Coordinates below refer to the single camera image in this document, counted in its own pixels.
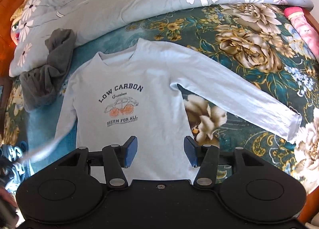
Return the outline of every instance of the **shirt neckline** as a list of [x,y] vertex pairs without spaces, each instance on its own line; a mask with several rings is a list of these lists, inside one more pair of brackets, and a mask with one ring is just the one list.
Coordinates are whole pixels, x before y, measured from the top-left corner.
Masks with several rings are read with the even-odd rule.
[[138,54],[138,51],[139,51],[139,49],[140,49],[140,43],[141,43],[142,40],[143,40],[142,38],[139,38],[138,41],[137,41],[137,43],[136,43],[135,45],[133,45],[133,46],[131,46],[131,47],[129,47],[129,48],[127,48],[127,49],[125,49],[125,50],[122,51],[122,52],[124,52],[124,51],[129,50],[129,49],[131,49],[131,48],[133,48],[133,47],[136,47],[135,50],[134,50],[134,52],[133,52],[133,54],[132,54],[132,56],[131,56],[127,61],[125,61],[125,62],[123,62],[123,63],[121,63],[121,64],[119,64],[119,65],[114,65],[114,66],[108,65],[107,63],[105,63],[105,62],[101,59],[100,53],[103,54],[103,55],[112,55],[112,54],[116,54],[116,53],[119,53],[119,52],[109,53],[109,54],[104,54],[104,53],[102,53],[102,52],[97,52],[95,56],[96,56],[96,59],[97,59],[98,64],[101,65],[101,66],[104,67],[104,68],[109,68],[109,69],[118,69],[118,68],[122,68],[122,67],[128,66],[128,65],[131,64],[131,63],[134,61],[134,59],[136,58],[136,54]]

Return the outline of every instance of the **wooden bed frame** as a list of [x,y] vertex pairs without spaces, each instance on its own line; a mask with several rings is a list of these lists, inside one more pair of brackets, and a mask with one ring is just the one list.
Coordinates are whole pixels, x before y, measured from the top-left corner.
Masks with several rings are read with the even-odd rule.
[[[9,64],[13,59],[15,44],[11,40],[10,17],[24,0],[0,0],[0,76],[8,76]],[[319,33],[319,23],[314,17],[304,9],[307,21]],[[319,212],[319,187],[307,197],[307,202],[303,208],[299,220],[308,222],[311,217]]]

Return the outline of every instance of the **orange slice wheel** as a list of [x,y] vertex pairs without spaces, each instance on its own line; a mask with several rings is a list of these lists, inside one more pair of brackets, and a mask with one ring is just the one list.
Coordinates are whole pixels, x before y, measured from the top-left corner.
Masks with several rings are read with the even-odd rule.
[[110,116],[117,117],[119,115],[120,111],[117,108],[112,108],[110,110]]
[[134,106],[131,105],[131,104],[127,104],[125,107],[124,107],[124,111],[127,115],[130,115],[131,113],[133,113],[134,111]]

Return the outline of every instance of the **green floral blanket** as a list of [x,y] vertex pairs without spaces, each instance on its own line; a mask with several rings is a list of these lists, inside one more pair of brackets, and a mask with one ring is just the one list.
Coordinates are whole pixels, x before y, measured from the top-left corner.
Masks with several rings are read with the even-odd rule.
[[[318,186],[319,65],[281,8],[261,3],[212,5],[138,21],[77,48],[70,74],[97,51],[120,51],[138,38],[171,41],[199,51],[301,114],[302,127],[292,145],[180,88],[198,144],[219,145],[222,151],[242,146],[291,174],[308,193]],[[53,136],[67,81],[53,105],[28,114],[16,80],[6,113],[4,143],[14,145],[17,140],[27,140],[32,148]],[[60,149],[35,170],[74,147]],[[230,175],[231,167],[220,167],[218,181]]]

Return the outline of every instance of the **white shirt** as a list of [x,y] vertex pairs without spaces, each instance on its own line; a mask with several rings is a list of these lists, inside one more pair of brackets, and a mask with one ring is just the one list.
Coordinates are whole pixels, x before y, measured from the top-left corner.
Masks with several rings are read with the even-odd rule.
[[[134,135],[138,151],[132,179],[175,180],[196,177],[184,153],[192,136],[177,84],[276,135],[294,141],[302,117],[240,76],[183,46],[138,43],[121,52],[98,52],[71,76],[55,137],[64,136],[78,118],[77,146],[101,151]],[[103,181],[103,169],[93,174]]]

